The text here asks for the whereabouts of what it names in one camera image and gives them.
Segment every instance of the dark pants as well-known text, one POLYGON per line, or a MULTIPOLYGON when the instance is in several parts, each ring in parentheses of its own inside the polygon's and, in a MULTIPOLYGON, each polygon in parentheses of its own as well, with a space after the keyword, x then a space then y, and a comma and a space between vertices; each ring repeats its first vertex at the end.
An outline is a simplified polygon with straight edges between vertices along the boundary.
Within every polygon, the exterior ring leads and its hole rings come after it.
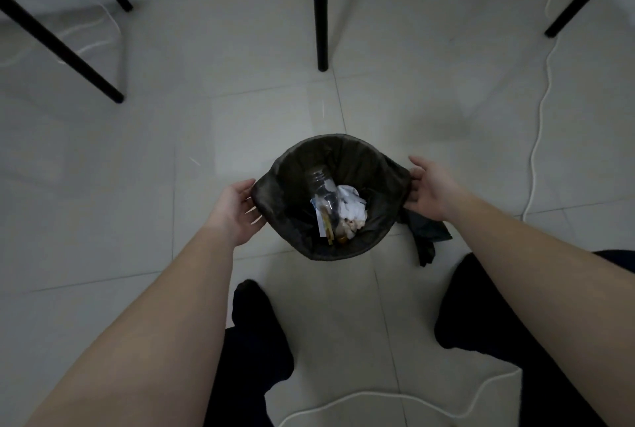
POLYGON ((204 427, 273 427, 265 393, 289 378, 279 343, 246 328, 225 330, 204 427))
MULTIPOLYGON (((635 252, 596 254, 635 273, 635 252)), ((474 254, 456 268, 434 334, 443 348, 478 351, 522 368, 521 426, 605 425, 518 319, 474 254)))

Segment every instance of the white wire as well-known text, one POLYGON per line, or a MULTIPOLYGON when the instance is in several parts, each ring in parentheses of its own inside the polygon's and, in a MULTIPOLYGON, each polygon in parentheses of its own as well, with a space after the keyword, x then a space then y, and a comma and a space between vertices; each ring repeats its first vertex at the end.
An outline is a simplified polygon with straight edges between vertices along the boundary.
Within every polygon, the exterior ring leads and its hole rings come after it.
POLYGON ((326 410, 328 408, 336 406, 337 404, 341 404, 342 402, 346 402, 347 400, 354 399, 356 397, 386 397, 388 399, 413 400, 413 401, 418 402, 420 404, 424 404, 425 406, 430 407, 430 408, 436 410, 437 412, 440 412, 443 415, 447 415, 451 419, 464 419, 464 418, 466 418, 468 415, 470 415, 472 413, 472 411, 474 409, 474 406, 476 405, 476 402, 478 401, 478 399, 479 399, 479 397, 481 395, 481 392, 483 391, 483 389, 485 389, 485 387, 487 387, 490 383, 495 382, 496 380, 504 379, 504 378, 507 378, 507 377, 512 377, 512 376, 516 375, 517 373, 519 373, 520 371, 521 371, 521 369, 517 369, 517 370, 514 370, 513 372, 508 372, 506 374, 500 374, 500 375, 494 375, 493 377, 490 377, 489 379, 487 379, 476 390, 476 394, 474 394, 474 398, 472 399, 472 402, 470 402, 470 405, 467 407, 465 412, 462 412, 460 414, 454 414, 452 412, 448 412, 447 410, 443 410, 441 407, 435 406, 434 404, 431 404, 430 402, 426 402, 425 400, 422 400, 422 399, 419 399, 417 397, 414 397, 413 395, 407 395, 407 394, 404 394, 404 393, 373 392, 373 391, 369 391, 369 390, 364 390, 364 391, 360 391, 360 392, 349 393, 348 395, 345 395, 344 397, 341 397, 340 399, 333 400, 332 402, 329 402, 328 404, 324 404, 323 406, 320 406, 320 407, 310 408, 308 410, 300 410, 298 412, 294 412, 293 414, 287 415, 284 418, 284 420, 282 420, 282 422, 278 424, 278 427, 284 426, 284 424, 289 422, 291 419, 294 419, 296 417, 300 417, 301 415, 307 415, 307 414, 313 414, 315 412, 321 412, 322 410, 326 410))
MULTIPOLYGON (((551 17, 549 16, 549 6, 551 6, 551 1, 552 0, 547 0, 547 3, 545 4, 545 16, 547 17, 547 19, 551 19, 551 17)), ((543 94, 542 99, 540 100, 540 103, 538 103, 538 134, 536 134, 536 141, 533 143, 533 148, 531 149, 531 154, 529 155, 529 169, 531 170, 531 189, 529 190, 529 198, 527 199, 527 205, 525 206, 525 209, 523 210, 523 215, 521 217, 523 222, 525 222, 527 219, 527 212, 531 208, 531 204, 533 203, 533 198, 536 194, 537 174, 536 174, 535 156, 536 156, 536 151, 538 150, 538 144, 540 144, 540 140, 542 138, 542 110, 544 109, 544 103, 547 100, 547 97, 549 97, 549 93, 551 93, 551 86, 553 84, 552 74, 551 74, 551 57, 554 54, 554 52, 556 52, 556 49, 558 49, 558 45, 560 44, 561 34, 562 32, 560 32, 556 36, 556 43, 554 44, 550 53, 547 55, 547 59, 545 60, 545 69, 547 70, 547 89, 545 90, 545 93, 543 94)))
MULTIPOLYGON (((105 45, 114 43, 121 36, 121 28, 119 27, 119 24, 117 23, 115 18, 112 16, 110 11, 108 11, 108 8, 106 6, 104 6, 103 4, 101 4, 100 2, 95 1, 95 3, 97 5, 99 5, 104 10, 104 12, 106 13, 105 16, 102 16, 102 17, 100 17, 99 19, 97 19, 96 21, 93 21, 93 22, 84 22, 84 23, 77 24, 77 25, 74 25, 72 27, 69 27, 68 29, 64 29, 63 31, 61 31, 58 34, 56 34, 56 36, 59 39, 63 39, 66 36, 70 36, 71 34, 75 34, 76 32, 79 32, 80 30, 88 29, 90 27, 95 27, 96 25, 99 25, 102 22, 104 22, 106 17, 108 17, 110 19, 110 21, 114 24, 115 28, 117 29, 117 33, 118 34, 117 34, 117 36, 115 38, 105 39, 105 40, 102 40, 102 41, 97 41, 97 42, 91 43, 89 45, 83 46, 82 48, 80 48, 80 49, 75 51, 75 54, 77 54, 77 55, 82 55, 85 52, 90 51, 91 49, 94 49, 96 47, 105 46, 105 45)), ((12 58, 6 59, 3 62, 0 62, 0 68, 10 67, 10 66, 16 64, 17 62, 20 62, 22 59, 24 59, 26 56, 28 56, 28 54, 30 54, 31 51, 33 51, 33 49, 35 49, 36 44, 37 44, 37 41, 35 39, 33 39, 32 43, 30 45, 25 47, 23 50, 19 51, 15 56, 13 56, 12 58)), ((55 56, 55 60, 57 62, 59 62, 60 64, 66 64, 64 61, 59 59, 58 56, 55 56)))

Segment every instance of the person's right foot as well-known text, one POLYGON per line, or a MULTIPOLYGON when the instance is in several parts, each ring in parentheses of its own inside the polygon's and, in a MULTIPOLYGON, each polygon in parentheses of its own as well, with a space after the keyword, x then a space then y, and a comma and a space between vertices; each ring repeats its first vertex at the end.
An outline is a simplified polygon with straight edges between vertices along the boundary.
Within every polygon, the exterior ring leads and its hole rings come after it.
POLYGON ((293 355, 271 302, 256 281, 246 279, 236 287, 232 320, 236 327, 248 329, 278 346, 281 370, 284 379, 288 379, 293 373, 293 355))

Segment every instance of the trash bin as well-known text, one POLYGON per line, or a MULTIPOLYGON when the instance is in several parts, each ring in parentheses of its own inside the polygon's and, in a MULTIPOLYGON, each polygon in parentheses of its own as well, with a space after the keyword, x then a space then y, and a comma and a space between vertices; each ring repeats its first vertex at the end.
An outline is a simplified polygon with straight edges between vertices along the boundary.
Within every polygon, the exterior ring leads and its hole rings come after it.
POLYGON ((284 152, 253 186, 251 198, 274 230, 307 258, 333 261, 369 251, 388 233, 410 188, 409 171, 361 139, 315 136, 284 152), (366 200, 363 229, 344 245, 319 235, 306 172, 326 165, 336 184, 348 184, 366 200))

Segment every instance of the person's left arm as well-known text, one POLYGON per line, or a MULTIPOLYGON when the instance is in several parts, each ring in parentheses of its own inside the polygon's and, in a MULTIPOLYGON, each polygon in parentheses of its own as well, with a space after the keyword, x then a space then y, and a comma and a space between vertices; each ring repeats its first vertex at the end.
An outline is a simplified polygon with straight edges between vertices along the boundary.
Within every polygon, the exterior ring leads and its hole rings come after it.
POLYGON ((174 261, 84 351, 27 427, 198 427, 223 346, 234 247, 265 224, 254 180, 223 190, 174 261))

